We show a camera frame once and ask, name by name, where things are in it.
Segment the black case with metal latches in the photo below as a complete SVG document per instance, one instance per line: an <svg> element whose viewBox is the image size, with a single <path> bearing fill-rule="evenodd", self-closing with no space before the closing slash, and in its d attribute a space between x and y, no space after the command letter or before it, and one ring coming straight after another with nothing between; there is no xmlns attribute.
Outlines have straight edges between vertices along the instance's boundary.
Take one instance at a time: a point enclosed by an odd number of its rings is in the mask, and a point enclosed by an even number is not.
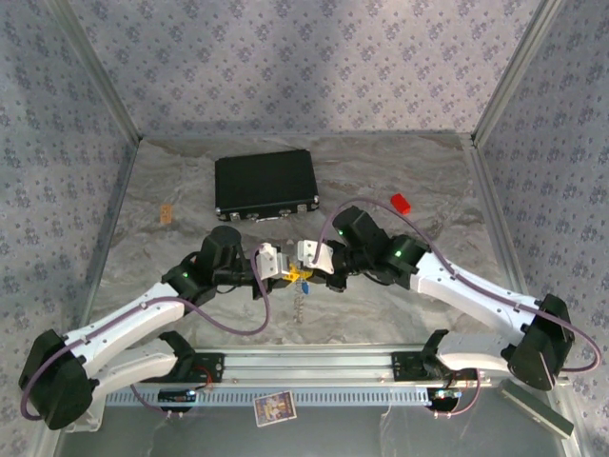
<svg viewBox="0 0 609 457"><path fill-rule="evenodd" d="M214 163L221 221L264 221L318 209L320 193L306 149L223 157Z"/></svg>

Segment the picture card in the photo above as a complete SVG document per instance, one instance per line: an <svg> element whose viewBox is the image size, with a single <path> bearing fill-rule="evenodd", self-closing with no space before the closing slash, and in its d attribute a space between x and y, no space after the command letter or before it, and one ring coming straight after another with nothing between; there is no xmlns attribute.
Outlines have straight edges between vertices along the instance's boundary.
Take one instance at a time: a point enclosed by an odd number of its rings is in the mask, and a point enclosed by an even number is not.
<svg viewBox="0 0 609 457"><path fill-rule="evenodd" d="M257 427L268 427L297 418L293 392L290 390L263 395L253 401Z"/></svg>

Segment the left circuit board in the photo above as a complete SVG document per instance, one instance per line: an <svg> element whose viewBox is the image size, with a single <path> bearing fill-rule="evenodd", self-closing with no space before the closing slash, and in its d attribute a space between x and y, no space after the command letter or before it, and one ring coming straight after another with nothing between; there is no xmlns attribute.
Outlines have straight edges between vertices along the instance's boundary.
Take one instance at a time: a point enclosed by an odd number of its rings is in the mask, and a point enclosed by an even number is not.
<svg viewBox="0 0 609 457"><path fill-rule="evenodd" d="M190 388L162 388L157 394L159 403L192 404L197 400L197 392Z"/></svg>

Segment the grey metal bar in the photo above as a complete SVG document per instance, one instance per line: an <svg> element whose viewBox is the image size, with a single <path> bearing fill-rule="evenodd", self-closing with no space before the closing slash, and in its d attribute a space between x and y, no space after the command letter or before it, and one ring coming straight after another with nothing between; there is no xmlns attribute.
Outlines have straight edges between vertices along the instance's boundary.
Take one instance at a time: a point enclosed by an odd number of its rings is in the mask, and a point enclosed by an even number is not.
<svg viewBox="0 0 609 457"><path fill-rule="evenodd" d="M562 440L573 436L575 424L566 404L552 391L534 390L511 379L500 381L497 392L527 418Z"/></svg>

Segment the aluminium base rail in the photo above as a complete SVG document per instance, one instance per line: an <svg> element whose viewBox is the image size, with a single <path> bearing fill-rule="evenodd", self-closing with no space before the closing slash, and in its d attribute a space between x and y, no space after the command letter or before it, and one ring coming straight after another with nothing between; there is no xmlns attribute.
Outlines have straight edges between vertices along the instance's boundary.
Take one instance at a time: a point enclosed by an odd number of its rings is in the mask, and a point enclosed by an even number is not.
<svg viewBox="0 0 609 457"><path fill-rule="evenodd" d="M179 359L195 352L222 352L226 355L220 383L237 386L347 386L404 384L439 387L449 384L467 386L474 381L396 382L391 353L417 351L436 355L451 369L473 368L486 385L494 385L512 375L499 356L499 345L491 343L483 352L469 347L451 346L437 350L421 346L306 346L174 349L161 340L126 349L112 356L83 353L76 358L79 368L93 383L97 395L110 394L141 382L170 384L167 376Z"/></svg>

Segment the aluminium left side rail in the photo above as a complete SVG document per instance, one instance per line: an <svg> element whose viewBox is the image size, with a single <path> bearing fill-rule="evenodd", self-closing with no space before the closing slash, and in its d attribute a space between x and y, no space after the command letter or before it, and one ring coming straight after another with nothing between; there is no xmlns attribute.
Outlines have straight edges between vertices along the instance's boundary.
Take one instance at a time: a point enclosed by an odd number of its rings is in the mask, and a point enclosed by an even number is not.
<svg viewBox="0 0 609 457"><path fill-rule="evenodd" d="M122 205L124 203L130 176L136 161L142 138L126 147L118 168L118 175L113 184L108 204L103 213L102 224L96 235L92 255L84 277L84 291L69 307L70 317L66 321L66 330L80 328L88 323L95 296L101 284L101 279L107 263L112 236L116 230Z"/></svg>

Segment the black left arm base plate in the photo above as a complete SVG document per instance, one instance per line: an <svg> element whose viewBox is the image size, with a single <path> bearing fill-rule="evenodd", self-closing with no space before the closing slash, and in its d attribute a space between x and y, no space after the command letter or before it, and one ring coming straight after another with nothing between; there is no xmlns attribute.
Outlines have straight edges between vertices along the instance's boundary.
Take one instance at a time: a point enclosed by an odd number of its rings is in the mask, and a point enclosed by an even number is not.
<svg viewBox="0 0 609 457"><path fill-rule="evenodd" d="M225 358L222 352L195 352L179 359L167 378L171 383L220 383Z"/></svg>

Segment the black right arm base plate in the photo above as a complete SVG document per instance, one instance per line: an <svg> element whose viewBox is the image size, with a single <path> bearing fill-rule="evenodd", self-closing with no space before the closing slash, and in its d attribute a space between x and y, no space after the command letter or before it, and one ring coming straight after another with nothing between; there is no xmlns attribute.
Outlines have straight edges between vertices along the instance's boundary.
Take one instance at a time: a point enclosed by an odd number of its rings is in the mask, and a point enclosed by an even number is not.
<svg viewBox="0 0 609 457"><path fill-rule="evenodd" d="M473 368L451 369L441 362L436 355L425 355L417 351L392 352L391 367L396 382L434 381L446 383L448 381L477 380L477 374Z"/></svg>

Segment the aluminium right side rail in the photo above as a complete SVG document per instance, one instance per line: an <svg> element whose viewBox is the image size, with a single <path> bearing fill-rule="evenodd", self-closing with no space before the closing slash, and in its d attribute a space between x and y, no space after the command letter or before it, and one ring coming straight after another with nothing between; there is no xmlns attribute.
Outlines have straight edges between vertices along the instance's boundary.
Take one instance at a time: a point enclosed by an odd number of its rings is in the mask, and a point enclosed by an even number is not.
<svg viewBox="0 0 609 457"><path fill-rule="evenodd" d="M486 305L486 310L477 311L475 315L482 317L483 321L491 327L491 331L502 338L502 344L505 347L515 346L524 336L521 327L529 325L534 315L523 311L516 312L505 302L522 302L532 307L535 305L535 298L527 290L509 230L503 219L499 197L494 190L484 157L475 148L469 136L463 135L461 141L465 161L471 173L476 198L481 205L481 213L501 277L493 279L489 272L475 273L469 267L464 269L463 275L479 288L503 298L500 301L491 298Z"/></svg>

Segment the white plastic bracket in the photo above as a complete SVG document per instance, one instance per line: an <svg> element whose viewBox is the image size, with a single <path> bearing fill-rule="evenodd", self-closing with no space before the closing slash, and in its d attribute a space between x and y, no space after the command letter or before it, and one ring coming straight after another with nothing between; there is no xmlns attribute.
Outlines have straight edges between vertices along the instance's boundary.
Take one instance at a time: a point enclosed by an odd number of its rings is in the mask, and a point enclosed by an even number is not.
<svg viewBox="0 0 609 457"><path fill-rule="evenodd" d="M77 420L66 426L64 432L77 433L97 431L102 425L105 406L106 396L94 398L88 409Z"/></svg>

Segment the aluminium left frame post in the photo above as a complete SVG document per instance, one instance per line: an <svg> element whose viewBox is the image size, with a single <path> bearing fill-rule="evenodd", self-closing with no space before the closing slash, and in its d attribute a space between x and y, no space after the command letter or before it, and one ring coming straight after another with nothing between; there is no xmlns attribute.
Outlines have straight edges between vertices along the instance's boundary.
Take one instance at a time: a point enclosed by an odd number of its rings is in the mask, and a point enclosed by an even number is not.
<svg viewBox="0 0 609 457"><path fill-rule="evenodd" d="M140 132L132 121L126 105L114 87L108 71L88 39L69 0L45 0L45 2L118 128L132 145L138 146L141 141Z"/></svg>

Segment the aluminium frame post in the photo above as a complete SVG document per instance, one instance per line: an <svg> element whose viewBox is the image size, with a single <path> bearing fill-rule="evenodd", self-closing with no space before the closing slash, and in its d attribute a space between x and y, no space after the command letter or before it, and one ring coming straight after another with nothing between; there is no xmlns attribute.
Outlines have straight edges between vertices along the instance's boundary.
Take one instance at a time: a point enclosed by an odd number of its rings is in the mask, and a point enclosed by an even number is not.
<svg viewBox="0 0 609 457"><path fill-rule="evenodd" d="M478 124L472 131L471 139L475 148L479 149L486 143L499 122L564 2L565 0L540 0Z"/></svg>
<svg viewBox="0 0 609 457"><path fill-rule="evenodd" d="M45 0L45 2L118 128L132 145L138 146L141 141L140 132L132 121L126 105L114 87L108 71L88 39L69 0Z"/></svg>

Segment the aluminium right frame post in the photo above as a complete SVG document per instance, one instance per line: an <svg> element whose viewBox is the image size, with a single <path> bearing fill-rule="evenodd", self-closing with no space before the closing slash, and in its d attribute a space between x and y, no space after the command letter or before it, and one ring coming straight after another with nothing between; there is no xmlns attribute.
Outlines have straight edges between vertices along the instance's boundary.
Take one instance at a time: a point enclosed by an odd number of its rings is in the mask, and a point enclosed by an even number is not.
<svg viewBox="0 0 609 457"><path fill-rule="evenodd" d="M499 122L564 2L565 0L540 0L478 124L472 131L471 139L475 148L479 149L486 143Z"/></svg>

